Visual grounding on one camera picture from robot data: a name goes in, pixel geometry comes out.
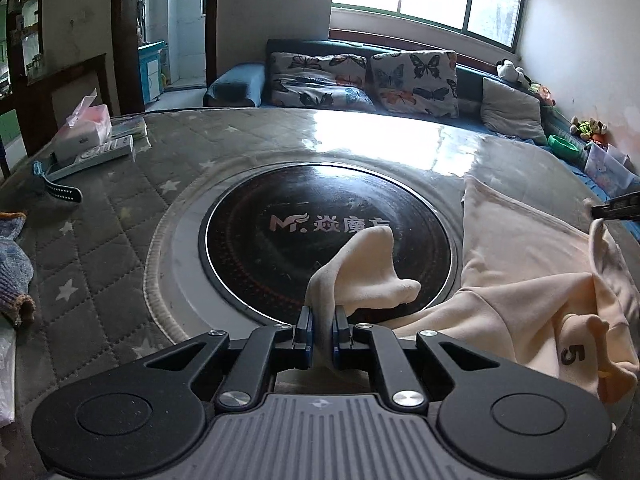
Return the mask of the dark teal sofa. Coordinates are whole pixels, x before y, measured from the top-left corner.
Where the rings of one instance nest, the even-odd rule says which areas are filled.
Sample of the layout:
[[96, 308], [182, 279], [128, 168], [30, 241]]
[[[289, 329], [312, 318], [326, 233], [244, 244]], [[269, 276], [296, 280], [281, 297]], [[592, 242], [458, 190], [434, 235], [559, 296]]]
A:
[[[295, 55], [307, 55], [312, 58], [328, 55], [355, 55], [369, 62], [376, 54], [396, 54], [400, 51], [389, 47], [376, 46], [375, 44], [358, 44], [358, 42], [340, 40], [301, 40], [301, 39], [269, 39], [266, 45], [266, 62], [241, 63], [233, 66], [219, 76], [207, 89], [203, 98], [204, 106], [271, 106], [268, 75], [270, 71], [271, 55], [277, 52], [292, 53]], [[478, 70], [468, 64], [457, 65], [457, 94], [461, 99], [458, 118], [434, 119], [435, 122], [453, 125], [454, 127], [475, 131], [479, 133], [503, 136], [506, 139], [517, 141], [515, 133], [495, 133], [480, 124], [480, 95], [482, 90], [482, 77], [488, 77], [489, 73]], [[540, 104], [542, 126], [545, 136], [556, 136], [559, 139], [568, 140], [568, 130], [561, 127], [561, 119], [554, 116], [550, 105]], [[578, 180], [590, 189], [600, 200], [607, 202], [610, 194], [605, 192], [588, 174], [585, 173], [587, 155], [576, 155], [569, 162], [563, 162]], [[639, 220], [624, 220], [623, 226], [639, 243]]]

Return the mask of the pink tissue box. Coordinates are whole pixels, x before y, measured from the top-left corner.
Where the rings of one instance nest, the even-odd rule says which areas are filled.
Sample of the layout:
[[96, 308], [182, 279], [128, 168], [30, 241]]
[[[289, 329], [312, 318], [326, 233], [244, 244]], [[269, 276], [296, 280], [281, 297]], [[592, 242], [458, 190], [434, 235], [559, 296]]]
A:
[[52, 150], [58, 162], [74, 160], [110, 136], [111, 115], [105, 104], [93, 104], [97, 96], [96, 89], [84, 96], [53, 137]]

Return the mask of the blue grey knitted glove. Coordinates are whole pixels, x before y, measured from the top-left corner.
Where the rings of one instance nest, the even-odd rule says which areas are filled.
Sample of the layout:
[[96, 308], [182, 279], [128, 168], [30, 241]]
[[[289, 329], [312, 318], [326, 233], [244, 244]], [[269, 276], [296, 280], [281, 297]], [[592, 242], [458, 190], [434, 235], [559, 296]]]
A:
[[13, 328], [31, 323], [36, 310], [35, 300], [29, 295], [34, 269], [16, 241], [25, 221], [22, 212], [1, 214], [1, 315]]

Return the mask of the blue white cabinet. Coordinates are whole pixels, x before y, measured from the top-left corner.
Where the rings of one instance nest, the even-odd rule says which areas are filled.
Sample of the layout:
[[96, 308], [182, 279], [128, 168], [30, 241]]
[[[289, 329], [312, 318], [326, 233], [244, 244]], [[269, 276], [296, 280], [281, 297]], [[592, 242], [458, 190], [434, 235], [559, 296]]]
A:
[[138, 47], [139, 72], [143, 104], [156, 101], [163, 93], [162, 54], [166, 42], [160, 40]]

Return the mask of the grey plain cushion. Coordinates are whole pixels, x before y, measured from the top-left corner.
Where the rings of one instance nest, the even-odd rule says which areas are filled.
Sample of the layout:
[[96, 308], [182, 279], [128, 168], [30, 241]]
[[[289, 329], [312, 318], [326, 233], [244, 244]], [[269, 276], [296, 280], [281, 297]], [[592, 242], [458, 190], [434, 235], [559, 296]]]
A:
[[540, 102], [534, 96], [495, 79], [483, 79], [480, 118], [489, 130], [496, 133], [532, 140], [538, 145], [547, 144]]

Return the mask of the dark wooden side table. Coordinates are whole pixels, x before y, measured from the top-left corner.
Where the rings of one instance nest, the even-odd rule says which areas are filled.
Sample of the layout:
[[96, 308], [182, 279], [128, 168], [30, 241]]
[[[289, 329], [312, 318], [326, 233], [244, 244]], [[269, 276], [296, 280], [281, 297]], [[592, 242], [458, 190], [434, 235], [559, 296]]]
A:
[[96, 83], [96, 92], [101, 104], [107, 106], [111, 115], [114, 107], [106, 71], [106, 54], [98, 54], [53, 73], [28, 82], [12, 96], [2, 96], [1, 115], [16, 114], [18, 128], [26, 151], [14, 165], [9, 161], [9, 144], [1, 143], [1, 177], [6, 180], [12, 169], [26, 156], [35, 155], [55, 135], [81, 99], [82, 84], [88, 87], [89, 79]]

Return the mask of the green plastic bowl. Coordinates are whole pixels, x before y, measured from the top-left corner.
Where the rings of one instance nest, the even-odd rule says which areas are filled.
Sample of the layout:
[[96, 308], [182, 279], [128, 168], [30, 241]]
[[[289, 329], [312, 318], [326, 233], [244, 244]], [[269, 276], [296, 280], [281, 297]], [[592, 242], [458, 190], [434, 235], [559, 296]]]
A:
[[547, 142], [552, 153], [567, 162], [574, 162], [574, 160], [580, 156], [580, 148], [565, 138], [562, 138], [562, 136], [552, 134], [548, 136]]

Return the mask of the white pink plastic bag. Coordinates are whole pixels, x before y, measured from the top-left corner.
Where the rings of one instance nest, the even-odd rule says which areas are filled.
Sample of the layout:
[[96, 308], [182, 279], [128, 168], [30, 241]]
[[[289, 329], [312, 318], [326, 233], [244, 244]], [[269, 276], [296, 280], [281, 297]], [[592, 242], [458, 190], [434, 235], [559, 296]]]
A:
[[0, 427], [9, 426], [15, 419], [15, 330], [1, 324], [0, 330]]

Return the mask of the black round induction cooktop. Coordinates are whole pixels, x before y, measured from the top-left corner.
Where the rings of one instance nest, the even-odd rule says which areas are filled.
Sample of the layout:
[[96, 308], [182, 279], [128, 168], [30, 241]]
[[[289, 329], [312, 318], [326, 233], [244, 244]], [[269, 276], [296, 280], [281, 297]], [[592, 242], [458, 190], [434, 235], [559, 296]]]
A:
[[371, 226], [394, 233], [394, 266], [418, 298], [356, 321], [379, 323], [439, 304], [454, 286], [454, 233], [421, 194], [369, 170], [326, 164], [261, 169], [224, 192], [198, 233], [203, 270], [224, 300], [254, 320], [293, 323], [311, 275]]

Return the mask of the left butterfly print pillow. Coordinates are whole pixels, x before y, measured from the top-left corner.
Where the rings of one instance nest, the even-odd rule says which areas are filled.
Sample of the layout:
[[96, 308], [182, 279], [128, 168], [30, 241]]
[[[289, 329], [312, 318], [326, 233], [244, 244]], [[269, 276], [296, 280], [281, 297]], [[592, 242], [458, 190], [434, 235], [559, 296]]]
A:
[[366, 91], [367, 59], [363, 56], [273, 52], [269, 73], [274, 106], [375, 111]]

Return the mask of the cream sweatshirt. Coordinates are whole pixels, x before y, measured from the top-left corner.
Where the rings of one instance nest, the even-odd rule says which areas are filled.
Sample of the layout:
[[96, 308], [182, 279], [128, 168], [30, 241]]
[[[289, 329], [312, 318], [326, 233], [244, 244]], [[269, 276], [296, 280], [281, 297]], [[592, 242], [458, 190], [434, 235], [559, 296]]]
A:
[[639, 292], [600, 220], [579, 231], [467, 178], [461, 286], [392, 323], [437, 330], [596, 396], [615, 425], [639, 383]]

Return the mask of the butterfly print pillow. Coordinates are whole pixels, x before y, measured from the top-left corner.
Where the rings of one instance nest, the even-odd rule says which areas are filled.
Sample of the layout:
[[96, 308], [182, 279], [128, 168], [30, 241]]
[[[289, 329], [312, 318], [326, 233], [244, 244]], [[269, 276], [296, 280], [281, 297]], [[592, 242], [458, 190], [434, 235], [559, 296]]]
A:
[[363, 56], [273, 52], [269, 73], [274, 106], [375, 111], [366, 91], [367, 59]]
[[393, 114], [457, 118], [457, 53], [398, 51], [372, 55], [373, 87]]

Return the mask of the clear plastic storage box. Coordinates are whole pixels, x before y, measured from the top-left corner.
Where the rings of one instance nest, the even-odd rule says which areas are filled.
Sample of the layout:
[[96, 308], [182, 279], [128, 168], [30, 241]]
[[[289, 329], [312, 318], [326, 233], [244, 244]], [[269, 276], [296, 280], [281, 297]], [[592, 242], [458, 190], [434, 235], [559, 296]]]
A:
[[585, 174], [610, 197], [639, 189], [639, 177], [597, 144], [590, 144]]

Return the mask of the colourful plush toys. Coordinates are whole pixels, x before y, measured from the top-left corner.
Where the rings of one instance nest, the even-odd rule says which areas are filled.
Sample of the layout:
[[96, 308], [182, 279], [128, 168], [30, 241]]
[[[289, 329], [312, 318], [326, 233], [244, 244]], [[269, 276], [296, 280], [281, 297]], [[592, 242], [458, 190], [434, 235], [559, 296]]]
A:
[[589, 118], [580, 120], [574, 116], [570, 120], [570, 134], [578, 136], [584, 142], [592, 142], [600, 148], [608, 147], [608, 126], [600, 120]]

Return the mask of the right butterfly print pillow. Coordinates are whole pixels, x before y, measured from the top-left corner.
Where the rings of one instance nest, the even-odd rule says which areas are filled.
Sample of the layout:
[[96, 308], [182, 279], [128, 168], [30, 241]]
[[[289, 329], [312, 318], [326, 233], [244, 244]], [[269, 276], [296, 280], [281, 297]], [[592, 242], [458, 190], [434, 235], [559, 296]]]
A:
[[393, 114], [457, 118], [457, 53], [398, 51], [372, 55], [373, 87]]

